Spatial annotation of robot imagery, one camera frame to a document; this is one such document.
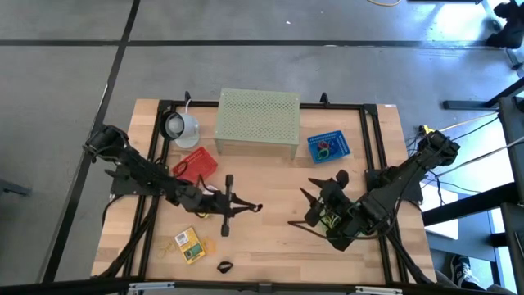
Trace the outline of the green plastic basket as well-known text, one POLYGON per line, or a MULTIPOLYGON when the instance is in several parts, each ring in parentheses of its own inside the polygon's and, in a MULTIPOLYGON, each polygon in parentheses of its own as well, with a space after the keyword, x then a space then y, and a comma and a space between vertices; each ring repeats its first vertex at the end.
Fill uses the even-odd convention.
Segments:
POLYGON ((324 202, 321 221, 331 236, 362 239, 359 223, 354 221, 350 209, 352 201, 324 202))

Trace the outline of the red plastic basket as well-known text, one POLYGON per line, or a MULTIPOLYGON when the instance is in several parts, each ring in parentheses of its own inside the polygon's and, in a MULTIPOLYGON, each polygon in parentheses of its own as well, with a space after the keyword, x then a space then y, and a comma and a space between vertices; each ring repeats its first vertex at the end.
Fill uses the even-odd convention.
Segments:
POLYGON ((177 179, 196 183, 200 178, 206 179, 215 173, 218 163, 203 147, 199 147, 183 158, 171 171, 177 179))

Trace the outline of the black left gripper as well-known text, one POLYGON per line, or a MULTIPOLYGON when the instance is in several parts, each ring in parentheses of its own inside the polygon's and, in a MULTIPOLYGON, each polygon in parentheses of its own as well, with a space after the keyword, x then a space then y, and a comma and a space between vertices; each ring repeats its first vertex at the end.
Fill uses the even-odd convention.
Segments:
POLYGON ((206 211, 206 213, 214 212, 215 214, 222 215, 223 223, 221 225, 220 234, 222 237, 228 237, 230 234, 230 220, 236 216, 237 214, 240 214, 244 211, 253 211, 249 208, 259 208, 259 204, 254 204, 248 201, 244 201, 240 199, 237 195, 233 196, 233 175, 226 175, 225 177, 225 192, 222 193, 219 190, 213 190, 208 188, 208 186, 205 184, 202 177, 200 177, 200 181, 202 184, 202 188, 208 192, 213 193, 213 195, 205 194, 205 197, 208 198, 206 201, 208 203, 209 209, 206 211), (231 204, 232 202, 237 205, 242 205, 248 208, 234 208, 232 209, 231 204))

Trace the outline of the black table frame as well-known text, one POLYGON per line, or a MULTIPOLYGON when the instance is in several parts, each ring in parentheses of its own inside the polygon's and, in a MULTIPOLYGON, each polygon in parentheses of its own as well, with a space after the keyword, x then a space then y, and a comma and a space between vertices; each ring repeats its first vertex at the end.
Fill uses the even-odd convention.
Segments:
POLYGON ((488 102, 481 102, 481 109, 499 107, 500 120, 512 167, 514 181, 483 193, 466 197, 457 202, 431 209, 422 214, 425 225, 460 219, 498 207, 501 210, 505 231, 493 234, 496 247, 509 250, 513 276, 518 295, 524 295, 524 76, 488 102))

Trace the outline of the person's shoe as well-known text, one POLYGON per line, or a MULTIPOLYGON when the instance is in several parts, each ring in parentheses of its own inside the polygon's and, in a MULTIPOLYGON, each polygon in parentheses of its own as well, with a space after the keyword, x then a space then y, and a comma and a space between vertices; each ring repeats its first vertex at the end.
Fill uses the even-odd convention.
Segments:
POLYGON ((460 288, 477 287, 477 279, 473 276, 471 263, 467 256, 454 255, 450 261, 451 277, 460 288))

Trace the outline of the grey furniture foot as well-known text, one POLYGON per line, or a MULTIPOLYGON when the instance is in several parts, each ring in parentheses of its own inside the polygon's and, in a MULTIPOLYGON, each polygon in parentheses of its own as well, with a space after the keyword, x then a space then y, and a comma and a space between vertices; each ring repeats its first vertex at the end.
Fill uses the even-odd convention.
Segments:
POLYGON ((14 193, 22 197, 27 197, 30 195, 31 189, 0 179, 0 196, 4 193, 14 193))

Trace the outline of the white desk lamp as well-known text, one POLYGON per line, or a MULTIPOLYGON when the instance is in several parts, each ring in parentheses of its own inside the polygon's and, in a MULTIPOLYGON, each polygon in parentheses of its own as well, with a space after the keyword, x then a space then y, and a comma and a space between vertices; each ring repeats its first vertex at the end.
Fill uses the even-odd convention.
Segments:
POLYGON ((200 125, 197 118, 188 113, 167 111, 160 118, 160 134, 180 148, 189 149, 200 140, 200 125))

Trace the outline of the black aluminium rig frame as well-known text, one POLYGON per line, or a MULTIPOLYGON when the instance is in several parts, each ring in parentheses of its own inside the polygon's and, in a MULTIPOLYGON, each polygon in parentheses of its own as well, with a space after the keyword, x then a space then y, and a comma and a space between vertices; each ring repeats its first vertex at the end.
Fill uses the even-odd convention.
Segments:
POLYGON ((368 169, 398 165, 406 157, 398 111, 388 105, 303 103, 300 107, 300 139, 296 157, 287 146, 226 143, 217 153, 214 143, 218 103, 174 103, 201 125, 200 145, 217 161, 209 184, 223 188, 233 175, 234 190, 249 201, 261 203, 262 211, 243 213, 231 221, 231 232, 222 237, 218 216, 201 219, 184 209, 160 202, 151 235, 139 244, 126 273, 165 281, 172 289, 230 288, 240 291, 325 291, 352 293, 363 287, 399 287, 411 276, 393 248, 377 240, 358 241, 339 252, 321 238, 290 226, 308 209, 300 188, 315 187, 308 178, 326 179, 339 170, 350 173, 346 194, 355 199, 366 189, 368 169), (350 155, 315 164, 307 138, 340 130, 350 155), (193 227, 198 238, 212 238, 216 253, 188 265, 179 248, 159 259, 157 248, 193 227), (230 261, 233 268, 221 274, 217 266, 230 261))

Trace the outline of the thin tan rubber band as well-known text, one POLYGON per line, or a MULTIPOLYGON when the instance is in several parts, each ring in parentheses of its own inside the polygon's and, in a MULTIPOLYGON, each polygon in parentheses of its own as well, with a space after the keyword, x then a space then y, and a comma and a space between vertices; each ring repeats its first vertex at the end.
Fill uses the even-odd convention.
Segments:
POLYGON ((177 250, 177 245, 173 240, 166 241, 165 243, 161 244, 157 248, 157 254, 156 256, 161 259, 165 256, 169 255, 170 253, 173 253, 177 250))

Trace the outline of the blue plastic basket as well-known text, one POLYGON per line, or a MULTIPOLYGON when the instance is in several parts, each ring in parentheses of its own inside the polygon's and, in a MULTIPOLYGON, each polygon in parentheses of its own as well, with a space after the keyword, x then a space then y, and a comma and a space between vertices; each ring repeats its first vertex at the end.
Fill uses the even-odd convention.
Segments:
POLYGON ((346 142, 346 139, 343 133, 340 130, 308 137, 307 144, 308 144, 310 155, 312 156, 312 159, 315 164, 320 164, 320 163, 324 163, 327 161, 334 161, 334 160, 350 155, 350 148, 346 142), (318 143, 321 141, 329 142, 330 140, 333 140, 333 139, 335 139, 339 144, 339 148, 340 148, 339 152, 334 157, 330 155, 329 158, 319 161, 317 159, 318 143))

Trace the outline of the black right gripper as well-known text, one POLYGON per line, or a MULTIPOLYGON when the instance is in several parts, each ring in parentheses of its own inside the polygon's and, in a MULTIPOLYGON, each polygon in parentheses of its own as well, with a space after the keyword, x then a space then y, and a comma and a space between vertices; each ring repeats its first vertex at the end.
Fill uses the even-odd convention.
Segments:
POLYGON ((347 171, 339 170, 335 178, 308 181, 320 188, 317 197, 300 188, 309 203, 305 213, 305 223, 316 226, 320 221, 326 223, 323 236, 338 251, 345 251, 362 233, 361 222, 357 217, 357 206, 343 192, 350 182, 347 171))

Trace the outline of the sage green perforated metal shelf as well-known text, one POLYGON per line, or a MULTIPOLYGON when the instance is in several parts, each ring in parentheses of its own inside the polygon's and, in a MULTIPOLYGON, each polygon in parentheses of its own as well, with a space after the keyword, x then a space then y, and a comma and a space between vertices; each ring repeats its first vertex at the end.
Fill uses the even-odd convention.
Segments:
POLYGON ((290 158, 300 143, 300 94, 224 88, 219 97, 214 141, 287 145, 290 158))

